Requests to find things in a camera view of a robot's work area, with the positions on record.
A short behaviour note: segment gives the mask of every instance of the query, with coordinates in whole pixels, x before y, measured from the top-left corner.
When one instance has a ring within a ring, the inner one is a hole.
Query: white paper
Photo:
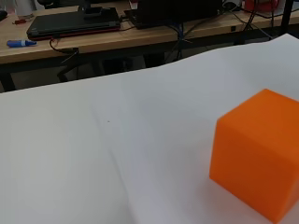
[[[261,89],[299,99],[298,51],[284,35],[1,94],[1,221],[270,223],[208,179],[211,146],[216,119]],[[281,223],[298,219],[297,204]]]
[[[298,50],[285,35],[107,82],[98,116],[138,224],[270,223],[209,180],[212,141],[217,118],[262,89],[299,99]]]

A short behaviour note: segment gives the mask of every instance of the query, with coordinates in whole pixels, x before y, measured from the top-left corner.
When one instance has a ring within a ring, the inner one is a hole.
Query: orange block
[[[264,90],[221,117],[210,178],[279,222],[299,199],[299,103]]]

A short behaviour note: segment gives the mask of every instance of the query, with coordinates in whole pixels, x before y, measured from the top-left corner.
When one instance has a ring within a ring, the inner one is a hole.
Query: blue marker
[[[8,40],[7,45],[10,48],[21,48],[36,45],[35,41],[31,40]]]

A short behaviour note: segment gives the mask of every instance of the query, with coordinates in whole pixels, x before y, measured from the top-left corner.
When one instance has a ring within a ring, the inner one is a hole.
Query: laptop
[[[31,40],[61,38],[119,31],[121,23],[116,8],[102,8],[100,16],[87,17],[82,10],[37,16],[27,31]]]

